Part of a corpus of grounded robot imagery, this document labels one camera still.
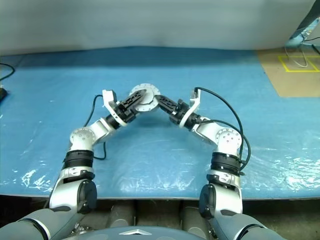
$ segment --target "blue table surface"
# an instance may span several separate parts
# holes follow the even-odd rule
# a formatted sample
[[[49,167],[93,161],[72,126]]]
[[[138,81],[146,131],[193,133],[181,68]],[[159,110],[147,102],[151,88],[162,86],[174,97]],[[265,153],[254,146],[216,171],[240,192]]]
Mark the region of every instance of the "blue table surface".
[[[320,99],[279,97],[253,51],[125,47],[2,57],[16,73],[0,113],[0,194],[48,196],[72,130],[86,121],[93,97],[119,100],[141,83],[189,102],[195,86],[225,97],[252,147],[241,177],[244,199],[320,196]],[[8,73],[2,67],[1,74]],[[97,102],[92,121],[107,116]],[[202,94],[198,113],[236,124],[230,110]],[[95,160],[99,198],[196,199],[215,148],[179,129],[161,110],[141,114],[107,141]],[[95,154],[102,156],[102,145]]]

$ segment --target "cardboard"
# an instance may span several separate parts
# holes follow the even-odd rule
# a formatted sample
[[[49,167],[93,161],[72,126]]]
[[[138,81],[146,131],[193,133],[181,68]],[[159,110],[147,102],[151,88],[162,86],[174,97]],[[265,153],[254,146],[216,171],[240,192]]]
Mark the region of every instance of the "cardboard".
[[[303,48],[308,61],[305,65],[304,57],[299,50],[287,52],[284,49],[270,49],[257,51],[258,58],[274,89],[281,97],[320,97],[320,55],[312,48]]]

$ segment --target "black cable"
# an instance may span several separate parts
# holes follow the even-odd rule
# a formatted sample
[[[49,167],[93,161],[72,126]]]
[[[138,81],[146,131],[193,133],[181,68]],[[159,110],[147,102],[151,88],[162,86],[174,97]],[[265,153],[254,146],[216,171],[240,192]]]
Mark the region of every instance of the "black cable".
[[[307,39],[307,40],[305,40],[305,42],[312,41],[312,40],[316,40],[316,39],[320,39],[320,36],[317,36],[317,37],[311,38],[311,39]]]
[[[4,65],[4,66],[7,66],[7,67],[11,68],[11,72],[8,75],[5,75],[4,77],[1,77],[0,81],[10,77],[12,74],[14,74],[16,72],[15,68],[13,66],[9,65],[9,64],[0,62],[0,65]]]
[[[314,44],[312,44],[311,47],[313,48],[314,51],[316,51],[320,55],[320,51],[316,48]]]
[[[219,94],[215,93],[214,91],[211,91],[209,89],[206,89],[206,88],[203,88],[203,87],[195,87],[194,88],[194,91],[196,92],[197,90],[202,90],[202,91],[205,91],[209,94],[212,94],[213,96],[217,97],[218,99],[220,99],[222,102],[224,102],[228,108],[231,110],[231,112],[233,113],[233,115],[235,116],[237,122],[238,122],[238,125],[239,125],[239,128],[240,128],[240,131],[238,131],[242,137],[242,139],[244,138],[244,129],[242,127],[242,123],[240,121],[240,118],[238,117],[238,114],[236,113],[236,111],[233,109],[233,107],[227,102],[227,100],[225,100],[222,96],[220,96]],[[242,159],[242,152],[243,152],[243,148],[244,148],[244,141],[241,142],[241,146],[240,146],[240,150],[239,150],[239,158]]]
[[[85,124],[83,125],[84,127],[86,127],[88,125],[88,123],[90,122],[91,118],[92,118],[92,115],[94,114],[94,111],[95,111],[95,107],[96,107],[96,101],[97,101],[97,98],[99,97],[103,97],[101,94],[99,95],[96,95],[93,99],[93,103],[92,103],[92,109],[91,109],[91,112],[89,114],[89,117],[88,119],[86,120]],[[106,151],[106,142],[103,143],[103,157],[98,157],[98,156],[94,156],[93,158],[94,159],[98,159],[98,160],[105,160],[107,157],[107,151]]]
[[[222,121],[222,120],[216,120],[216,119],[213,119],[213,120],[204,120],[200,123],[201,124],[210,124],[210,123],[221,123],[221,124],[225,124],[225,125],[228,125],[229,127],[233,128],[234,130],[238,131],[239,132],[239,129],[237,129],[235,126],[233,126],[232,124],[226,122],[226,121]],[[240,167],[240,171],[242,171],[248,164],[249,160],[250,160],[250,157],[251,157],[251,146],[250,146],[250,143],[248,141],[248,139],[246,138],[245,135],[243,135],[243,138],[242,138],[242,142],[246,143],[246,146],[248,148],[248,153],[247,153],[247,156],[246,156],[246,160],[245,161],[242,161],[241,158],[240,158],[240,161],[242,163],[242,166]]]

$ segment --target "circular flange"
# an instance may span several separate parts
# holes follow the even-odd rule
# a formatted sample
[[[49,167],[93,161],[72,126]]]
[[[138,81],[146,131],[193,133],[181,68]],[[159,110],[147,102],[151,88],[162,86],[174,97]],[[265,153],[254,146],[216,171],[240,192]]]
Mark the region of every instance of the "circular flange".
[[[135,110],[137,110],[138,112],[149,112],[157,108],[158,100],[155,98],[155,95],[160,95],[161,93],[158,88],[156,88],[150,83],[142,83],[135,86],[131,90],[130,95],[142,89],[145,89],[146,92],[143,96],[142,101],[134,107]]]

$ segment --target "floor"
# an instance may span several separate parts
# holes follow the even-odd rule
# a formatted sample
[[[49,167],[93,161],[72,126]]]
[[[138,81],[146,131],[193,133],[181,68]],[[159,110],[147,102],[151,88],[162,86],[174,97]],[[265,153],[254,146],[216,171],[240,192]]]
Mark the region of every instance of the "floor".
[[[44,204],[43,198],[0,196],[0,226],[16,221]],[[108,225],[110,209],[115,201],[99,200],[97,210],[86,215],[81,226],[102,229]],[[136,225],[181,229],[181,209],[197,205],[196,201],[139,200]],[[320,240],[320,199],[244,201],[243,212],[288,240]]]

